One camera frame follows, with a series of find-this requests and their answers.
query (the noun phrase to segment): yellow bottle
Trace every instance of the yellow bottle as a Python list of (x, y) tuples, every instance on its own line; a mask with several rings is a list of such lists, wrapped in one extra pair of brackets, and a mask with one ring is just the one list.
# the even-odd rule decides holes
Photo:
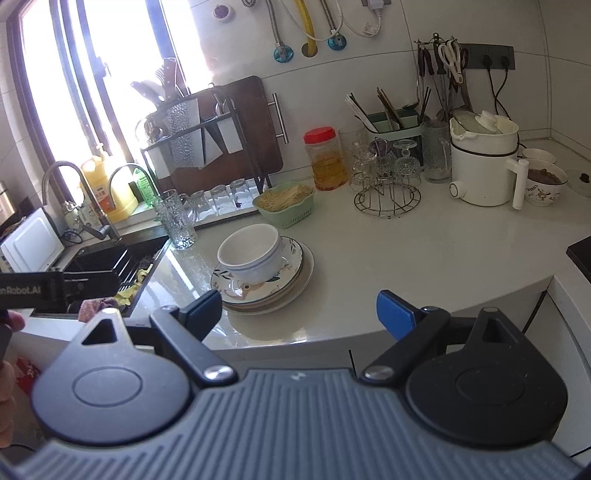
[(129, 217), (138, 207), (138, 199), (129, 188), (130, 175), (127, 169), (118, 172), (113, 178), (112, 194), (115, 205), (109, 198), (107, 191), (109, 177), (119, 165), (123, 164), (115, 157), (110, 157), (99, 147), (100, 157), (94, 155), (90, 160), (82, 164), (82, 172), (90, 188), (95, 193), (100, 207), (109, 216), (111, 222), (117, 223)]

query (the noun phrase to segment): human hand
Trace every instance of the human hand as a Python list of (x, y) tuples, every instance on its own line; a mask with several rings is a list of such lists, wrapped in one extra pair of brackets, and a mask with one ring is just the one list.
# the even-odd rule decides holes
[[(8, 312), (8, 320), (5, 323), (13, 332), (22, 330), (25, 326), (22, 315), (12, 311)], [(0, 364), (0, 448), (7, 447), (12, 442), (12, 418), (17, 407), (12, 396), (15, 384), (16, 376), (12, 365), (2, 361)]]

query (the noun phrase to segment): floral plate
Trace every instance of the floral plate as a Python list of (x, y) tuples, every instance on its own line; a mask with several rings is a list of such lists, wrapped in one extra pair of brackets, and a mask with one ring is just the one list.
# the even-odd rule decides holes
[(222, 295), (224, 303), (240, 305), (261, 301), (284, 289), (298, 276), (302, 266), (301, 245), (288, 236), (282, 236), (281, 239), (283, 266), (266, 282), (257, 285), (243, 284), (231, 272), (222, 268), (221, 264), (217, 264), (212, 273), (211, 285)]

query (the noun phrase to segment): plastic jar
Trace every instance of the plastic jar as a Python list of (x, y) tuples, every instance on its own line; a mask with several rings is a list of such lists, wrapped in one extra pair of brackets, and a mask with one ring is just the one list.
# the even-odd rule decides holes
[(334, 190), (349, 180), (335, 129), (320, 127), (304, 135), (306, 151), (319, 190)]

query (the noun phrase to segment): blue gripper pad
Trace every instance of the blue gripper pad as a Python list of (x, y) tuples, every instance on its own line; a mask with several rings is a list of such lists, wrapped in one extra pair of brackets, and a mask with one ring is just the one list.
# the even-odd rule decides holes
[(421, 311), (389, 290), (378, 293), (376, 301), (378, 320), (397, 342), (407, 336), (421, 319)]

